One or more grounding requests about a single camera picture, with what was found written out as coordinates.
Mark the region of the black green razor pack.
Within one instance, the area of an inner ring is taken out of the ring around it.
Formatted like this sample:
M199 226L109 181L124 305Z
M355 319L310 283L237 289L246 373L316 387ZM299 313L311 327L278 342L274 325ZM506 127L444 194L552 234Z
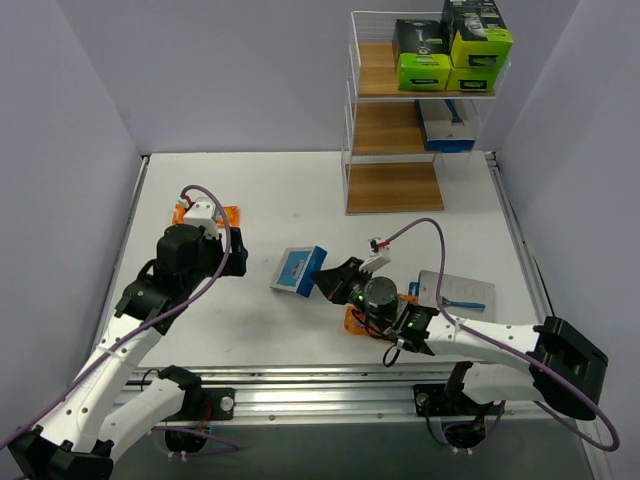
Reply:
M399 90L445 90L452 64L439 21L397 19L392 50Z

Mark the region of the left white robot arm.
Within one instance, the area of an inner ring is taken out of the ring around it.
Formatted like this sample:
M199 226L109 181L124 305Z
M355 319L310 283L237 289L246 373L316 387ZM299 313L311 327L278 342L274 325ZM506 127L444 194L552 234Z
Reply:
M155 258L123 291L102 338L67 392L19 428L3 447L27 479L107 479L116 460L165 420L204 426L227 415L200 376L175 365L141 393L112 406L141 360L175 319L221 276L242 277L248 251L239 228L207 235L204 227L165 229Z

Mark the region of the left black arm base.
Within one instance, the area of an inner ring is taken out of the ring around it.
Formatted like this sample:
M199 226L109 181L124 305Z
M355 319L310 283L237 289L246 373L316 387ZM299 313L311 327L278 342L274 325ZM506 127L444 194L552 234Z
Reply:
M236 390L227 387L204 388L203 413L199 420L228 421L234 418Z

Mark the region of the small black green razor box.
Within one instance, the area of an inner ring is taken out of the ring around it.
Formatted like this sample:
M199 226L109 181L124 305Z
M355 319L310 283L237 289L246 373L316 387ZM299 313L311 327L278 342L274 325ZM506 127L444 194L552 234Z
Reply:
M513 38L495 1L445 1L441 22L455 68L503 67Z

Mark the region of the grey box blue razor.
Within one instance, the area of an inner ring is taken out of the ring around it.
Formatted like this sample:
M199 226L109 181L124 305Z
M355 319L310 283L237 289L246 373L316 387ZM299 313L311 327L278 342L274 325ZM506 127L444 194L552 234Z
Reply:
M438 273L422 270L409 283L408 294L417 296L422 306L438 308L436 286ZM495 285L489 282L445 274L441 296L445 310L452 316L494 323L496 321Z
M415 100L427 152L462 153L476 142L474 122L461 100Z

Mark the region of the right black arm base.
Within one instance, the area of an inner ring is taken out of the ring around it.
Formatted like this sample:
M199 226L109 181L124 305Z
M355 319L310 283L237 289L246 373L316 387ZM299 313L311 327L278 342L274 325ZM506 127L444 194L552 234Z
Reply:
M461 397L444 384L415 384L412 387L415 413L418 417L461 416Z

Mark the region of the tall green black razor box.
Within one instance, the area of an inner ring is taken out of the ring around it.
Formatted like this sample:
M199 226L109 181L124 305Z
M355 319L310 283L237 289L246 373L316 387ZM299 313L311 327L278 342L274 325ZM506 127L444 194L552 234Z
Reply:
M452 67L446 82L448 92L492 92L500 68Z

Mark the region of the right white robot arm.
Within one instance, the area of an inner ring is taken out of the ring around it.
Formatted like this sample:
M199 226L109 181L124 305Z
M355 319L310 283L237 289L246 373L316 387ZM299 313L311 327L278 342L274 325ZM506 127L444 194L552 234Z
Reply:
M569 322L509 325L454 317L403 298L395 283L374 276L362 260L312 274L332 304L360 314L366 333L389 342L386 364L400 351L461 357L444 388L455 412L502 400L540 402L553 412L591 421L598 415L607 356Z

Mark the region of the blue white razor box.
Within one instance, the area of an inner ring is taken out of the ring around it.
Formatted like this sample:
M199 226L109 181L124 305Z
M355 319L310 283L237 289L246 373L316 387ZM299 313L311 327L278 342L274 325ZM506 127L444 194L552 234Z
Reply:
M326 256L327 251L319 246L285 249L270 288L308 298L314 287L312 274L322 269Z

